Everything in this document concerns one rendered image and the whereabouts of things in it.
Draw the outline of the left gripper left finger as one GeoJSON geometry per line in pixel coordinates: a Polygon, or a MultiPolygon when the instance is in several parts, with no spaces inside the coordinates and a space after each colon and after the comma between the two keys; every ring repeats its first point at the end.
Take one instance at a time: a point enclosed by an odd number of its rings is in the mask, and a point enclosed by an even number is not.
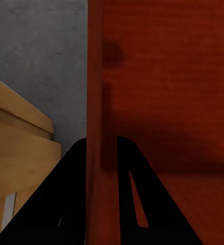
{"type": "Polygon", "coordinates": [[[73,144],[0,233],[0,245],[85,245],[86,138],[73,144]]]}

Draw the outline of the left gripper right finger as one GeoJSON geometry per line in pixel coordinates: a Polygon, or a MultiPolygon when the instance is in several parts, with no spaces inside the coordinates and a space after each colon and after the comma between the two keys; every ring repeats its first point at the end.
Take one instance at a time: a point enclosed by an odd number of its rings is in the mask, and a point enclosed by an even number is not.
{"type": "Polygon", "coordinates": [[[117,138],[121,245],[203,245],[137,145],[117,138]],[[149,228],[137,225],[131,171],[149,228]]]}

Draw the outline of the storage box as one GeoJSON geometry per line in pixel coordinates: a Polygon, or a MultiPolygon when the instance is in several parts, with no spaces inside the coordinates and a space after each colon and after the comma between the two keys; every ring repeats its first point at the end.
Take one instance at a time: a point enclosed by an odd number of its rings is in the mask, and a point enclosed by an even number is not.
{"type": "Polygon", "coordinates": [[[224,245],[224,0],[88,0],[85,245],[121,245],[118,136],[224,245]]]}

